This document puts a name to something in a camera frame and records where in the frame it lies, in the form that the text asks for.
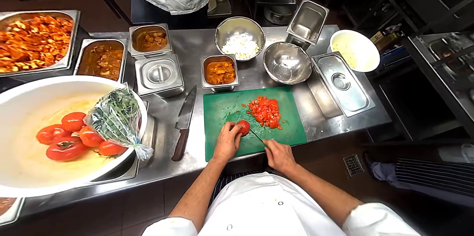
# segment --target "red tomato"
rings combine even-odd
[[[90,126],[85,126],[79,131],[80,140],[89,147],[99,146],[104,139]]]
[[[242,125],[242,128],[237,132],[237,134],[241,133],[242,136],[245,136],[250,132],[250,124],[247,121],[240,120],[237,122],[237,125]]]
[[[63,137],[52,142],[46,156],[55,161],[69,161],[81,157],[88,149],[79,137]]]
[[[80,131],[80,129],[85,126],[82,119],[86,117],[86,114],[83,112],[72,112],[68,113],[61,119],[62,127],[67,131]]]
[[[103,141],[99,145],[99,154],[104,156],[121,155],[125,153],[127,149],[127,147],[123,147],[109,141]]]
[[[51,142],[56,139],[71,136],[71,133],[70,131],[64,130],[61,124],[55,124],[39,130],[36,134],[36,139],[38,139],[40,143],[50,145]]]

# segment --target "meat in sauce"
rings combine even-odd
[[[206,78],[209,84],[229,84],[236,78],[234,66],[229,62],[212,62],[206,68]]]
[[[139,34],[137,45],[134,46],[137,51],[151,52],[163,49],[168,43],[166,33],[157,31],[148,31]]]
[[[123,47],[115,42],[99,44],[85,51],[79,65],[78,75],[95,75],[114,81],[119,80]]]

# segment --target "floor drain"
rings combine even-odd
[[[353,175],[363,172],[364,169],[362,168],[359,158],[357,154],[349,155],[343,158],[344,163],[346,164],[347,171],[349,171],[349,175],[352,177]]]

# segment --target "chef's knife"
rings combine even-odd
[[[175,129],[179,130],[179,139],[176,143],[175,154],[171,157],[173,161],[181,160],[184,154],[184,148],[189,135],[189,123],[191,122],[191,115],[193,114],[194,102],[196,101],[196,90],[195,85],[186,96],[184,103],[182,103],[181,110],[178,114],[178,121],[175,124]]]
[[[255,136],[257,136],[257,138],[265,145],[264,143],[264,140],[262,140],[262,138],[260,138],[260,136],[257,135],[257,133],[255,133],[255,131],[253,131],[250,127],[248,128]]]

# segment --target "chef's right hand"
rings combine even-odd
[[[270,167],[287,175],[298,166],[289,145],[278,143],[275,140],[264,139],[263,141],[268,146],[265,147],[265,152]]]

